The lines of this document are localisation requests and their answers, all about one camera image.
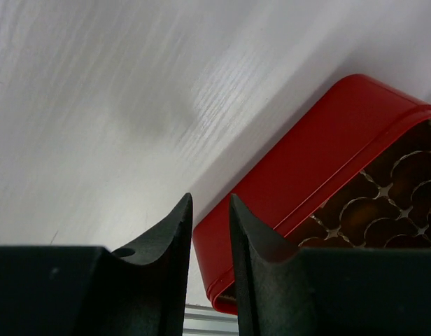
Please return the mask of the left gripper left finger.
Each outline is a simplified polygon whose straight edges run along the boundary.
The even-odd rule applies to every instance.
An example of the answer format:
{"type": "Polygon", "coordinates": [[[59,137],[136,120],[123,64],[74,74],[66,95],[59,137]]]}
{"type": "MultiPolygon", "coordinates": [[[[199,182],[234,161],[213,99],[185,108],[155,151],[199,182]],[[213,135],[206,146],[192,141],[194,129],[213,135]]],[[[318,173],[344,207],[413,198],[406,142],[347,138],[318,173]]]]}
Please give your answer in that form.
{"type": "Polygon", "coordinates": [[[124,246],[0,246],[0,335],[181,335],[192,196],[124,246]]]}

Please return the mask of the red chocolate box with insert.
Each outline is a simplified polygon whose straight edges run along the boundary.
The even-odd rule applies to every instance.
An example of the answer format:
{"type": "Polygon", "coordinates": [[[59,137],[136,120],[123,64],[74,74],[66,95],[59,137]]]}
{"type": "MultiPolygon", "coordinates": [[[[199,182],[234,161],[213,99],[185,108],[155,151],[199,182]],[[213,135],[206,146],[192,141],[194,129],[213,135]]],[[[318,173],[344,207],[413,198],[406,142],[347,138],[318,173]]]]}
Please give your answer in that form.
{"type": "Polygon", "coordinates": [[[431,250],[431,105],[347,76],[233,193],[298,247],[431,250]]]}

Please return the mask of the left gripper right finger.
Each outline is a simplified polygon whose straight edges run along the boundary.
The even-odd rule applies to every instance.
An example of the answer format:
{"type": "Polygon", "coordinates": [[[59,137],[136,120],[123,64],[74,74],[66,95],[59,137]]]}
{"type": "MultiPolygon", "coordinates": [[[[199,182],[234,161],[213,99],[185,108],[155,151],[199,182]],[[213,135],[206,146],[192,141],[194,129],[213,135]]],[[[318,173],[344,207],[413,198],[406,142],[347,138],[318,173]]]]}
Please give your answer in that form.
{"type": "Polygon", "coordinates": [[[431,248],[300,248],[233,195],[241,335],[431,335],[431,248]]]}

